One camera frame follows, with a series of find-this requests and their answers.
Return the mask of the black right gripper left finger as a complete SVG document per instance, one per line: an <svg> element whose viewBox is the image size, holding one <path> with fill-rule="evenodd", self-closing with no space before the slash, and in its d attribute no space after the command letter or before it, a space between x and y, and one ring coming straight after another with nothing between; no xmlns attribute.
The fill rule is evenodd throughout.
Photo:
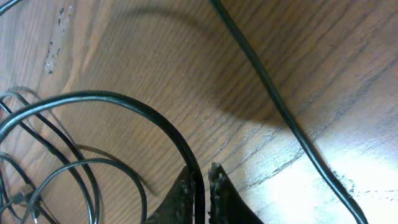
<svg viewBox="0 0 398 224"><path fill-rule="evenodd" d="M179 173L168 194L150 215L145 224L192 224L194 183L185 166Z"/></svg>

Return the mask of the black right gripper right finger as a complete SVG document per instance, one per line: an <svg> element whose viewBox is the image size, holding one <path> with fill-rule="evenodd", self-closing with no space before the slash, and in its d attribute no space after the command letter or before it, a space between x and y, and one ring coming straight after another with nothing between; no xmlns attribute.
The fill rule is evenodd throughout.
<svg viewBox="0 0 398 224"><path fill-rule="evenodd" d="M211 224L263 224L245 204L220 163L213 162L208 172L210 181Z"/></svg>

